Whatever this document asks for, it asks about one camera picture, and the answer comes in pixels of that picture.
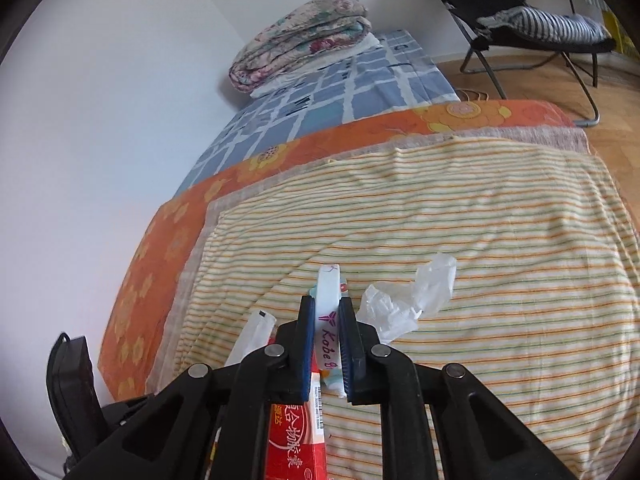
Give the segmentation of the red medicine box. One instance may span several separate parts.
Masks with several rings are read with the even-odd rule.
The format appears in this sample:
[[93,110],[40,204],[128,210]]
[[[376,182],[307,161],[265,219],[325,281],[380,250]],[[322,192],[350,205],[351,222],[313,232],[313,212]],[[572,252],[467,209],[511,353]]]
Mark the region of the red medicine box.
[[329,478],[318,370],[311,372],[307,402],[302,405],[273,404],[264,478]]

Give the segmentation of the white plastic bag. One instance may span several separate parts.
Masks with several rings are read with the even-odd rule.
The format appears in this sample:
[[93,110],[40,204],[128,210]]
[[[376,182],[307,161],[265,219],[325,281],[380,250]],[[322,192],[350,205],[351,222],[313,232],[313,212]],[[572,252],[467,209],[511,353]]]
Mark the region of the white plastic bag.
[[436,254],[410,283],[375,282],[364,291],[356,319],[371,325],[382,344],[414,332],[424,316],[438,313],[454,296],[457,259]]

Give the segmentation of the white Kobe wrapper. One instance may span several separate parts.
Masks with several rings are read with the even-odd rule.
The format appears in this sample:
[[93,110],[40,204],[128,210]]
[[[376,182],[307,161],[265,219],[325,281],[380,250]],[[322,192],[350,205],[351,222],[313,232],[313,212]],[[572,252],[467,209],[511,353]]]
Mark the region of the white Kobe wrapper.
[[326,388],[346,396],[341,362],[338,307],[343,298],[341,269],[338,264],[320,266],[314,286],[314,355]]

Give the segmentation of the orange floral bed sheet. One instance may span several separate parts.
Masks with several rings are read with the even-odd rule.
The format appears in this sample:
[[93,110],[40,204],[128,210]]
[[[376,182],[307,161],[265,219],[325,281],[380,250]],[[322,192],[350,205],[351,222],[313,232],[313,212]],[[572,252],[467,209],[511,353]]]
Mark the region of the orange floral bed sheet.
[[378,144],[442,142],[450,136],[498,136],[585,153],[586,134],[544,101],[449,102],[358,119],[265,148],[160,206],[142,237],[103,336],[98,370],[114,400],[141,396],[163,339],[182,272],[210,205],[273,184],[314,162]]

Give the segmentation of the striped yellow towel blanket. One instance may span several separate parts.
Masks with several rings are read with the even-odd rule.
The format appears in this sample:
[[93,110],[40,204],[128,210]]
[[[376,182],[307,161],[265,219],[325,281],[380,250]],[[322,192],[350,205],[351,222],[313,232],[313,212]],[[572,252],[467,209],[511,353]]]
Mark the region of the striped yellow towel blanket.
[[384,341],[466,366],[581,479],[639,428],[639,233],[596,156],[454,136],[214,200],[171,373],[341,275]]

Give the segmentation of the colourful toothpaste tube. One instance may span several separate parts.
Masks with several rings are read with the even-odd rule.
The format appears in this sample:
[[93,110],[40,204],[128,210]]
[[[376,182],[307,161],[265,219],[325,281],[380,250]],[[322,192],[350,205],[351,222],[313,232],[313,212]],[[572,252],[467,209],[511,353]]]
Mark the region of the colourful toothpaste tube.
[[[347,286],[347,282],[341,282],[341,294],[342,296],[349,296],[349,290],[348,290],[348,286]],[[311,297],[316,298],[317,295],[317,284],[314,285],[314,287],[311,287],[311,289],[309,289],[308,295]]]

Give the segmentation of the folded floral quilt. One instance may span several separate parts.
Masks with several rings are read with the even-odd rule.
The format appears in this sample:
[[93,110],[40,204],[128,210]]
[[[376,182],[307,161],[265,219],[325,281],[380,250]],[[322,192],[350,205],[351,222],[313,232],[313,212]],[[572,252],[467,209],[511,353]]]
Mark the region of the folded floral quilt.
[[359,44],[371,31],[359,0],[310,0],[250,40],[229,68],[232,86],[250,93],[329,52]]

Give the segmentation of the striped cushion on chair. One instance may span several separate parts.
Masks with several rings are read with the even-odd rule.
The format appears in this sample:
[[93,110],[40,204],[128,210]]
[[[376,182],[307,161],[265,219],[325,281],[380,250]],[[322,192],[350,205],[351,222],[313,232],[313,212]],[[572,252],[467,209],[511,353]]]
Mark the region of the striped cushion on chair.
[[516,6],[476,20],[484,29],[506,27],[517,35],[548,44],[591,46],[612,38],[600,23],[580,14],[560,15],[532,6]]

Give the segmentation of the black folding chair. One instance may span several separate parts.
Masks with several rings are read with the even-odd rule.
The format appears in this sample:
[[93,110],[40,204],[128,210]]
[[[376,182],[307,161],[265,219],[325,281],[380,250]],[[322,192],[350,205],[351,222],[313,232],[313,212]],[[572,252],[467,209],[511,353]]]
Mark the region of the black folding chair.
[[[532,6],[527,0],[440,0],[448,10],[458,29],[469,44],[469,50],[460,66],[460,72],[465,75],[486,74],[495,86],[500,98],[506,97],[506,92],[497,77],[499,72],[508,70],[536,70],[560,58],[577,80],[582,92],[592,108],[591,118],[578,120],[575,125],[582,128],[596,126],[601,120],[601,114],[596,101],[589,91],[588,84],[582,80],[581,74],[591,78],[591,85],[599,85],[599,56],[613,52],[616,41],[609,40],[592,44],[591,46],[576,46],[576,44],[548,44],[537,40],[530,40],[517,35],[506,27],[487,30],[477,24],[476,20],[483,16],[491,16],[499,11],[515,8],[516,6]],[[546,52],[548,56],[535,64],[511,64],[491,66],[485,53],[492,47],[512,48],[527,51]]]

